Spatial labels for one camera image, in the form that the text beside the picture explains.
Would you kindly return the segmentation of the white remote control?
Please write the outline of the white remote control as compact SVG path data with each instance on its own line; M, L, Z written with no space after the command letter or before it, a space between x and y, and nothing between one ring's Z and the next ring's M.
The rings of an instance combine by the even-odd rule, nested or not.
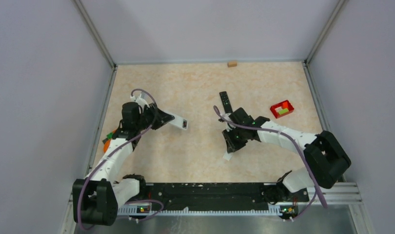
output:
M175 114L173 114L173 117L174 119L171 120L169 124L185 131L188 129L188 120Z

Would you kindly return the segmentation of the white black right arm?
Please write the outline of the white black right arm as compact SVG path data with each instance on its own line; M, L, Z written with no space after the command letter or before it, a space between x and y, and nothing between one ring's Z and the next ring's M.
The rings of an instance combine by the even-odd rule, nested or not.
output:
M250 140L294 152L300 156L304 166L281 177L276 188L277 196L289 201L299 190L314 187L321 205L327 207L322 189L332 188L352 164L333 133L326 130L319 134L301 132L266 117L252 118L243 108L223 115L216 106L214 111L228 125L222 132L227 145L226 160L230 160L232 154Z

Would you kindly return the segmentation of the black remote control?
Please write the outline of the black remote control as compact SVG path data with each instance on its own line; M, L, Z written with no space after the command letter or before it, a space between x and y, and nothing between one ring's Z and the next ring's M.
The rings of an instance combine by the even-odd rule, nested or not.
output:
M227 92L226 91L219 92L219 96L225 113L231 114L233 112L233 108L231 106Z

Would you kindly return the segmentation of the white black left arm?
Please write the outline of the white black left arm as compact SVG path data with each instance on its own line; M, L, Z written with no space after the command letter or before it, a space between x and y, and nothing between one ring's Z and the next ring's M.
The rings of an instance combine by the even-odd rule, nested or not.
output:
M143 134L167 123L183 126L182 120L160 110L155 103L128 102L122 106L122 119L113 132L108 148L96 167L84 179L76 179L72 187L74 220L85 224L112 225L118 209L131 198L142 201L147 188L141 176L129 175L115 183L123 162L134 152Z

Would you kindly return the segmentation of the white battery cover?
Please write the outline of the white battery cover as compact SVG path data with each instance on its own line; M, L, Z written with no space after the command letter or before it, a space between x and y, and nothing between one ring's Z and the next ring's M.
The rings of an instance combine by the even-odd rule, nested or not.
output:
M233 157L233 153L225 152L222 158L226 161L229 161L231 160L232 157Z

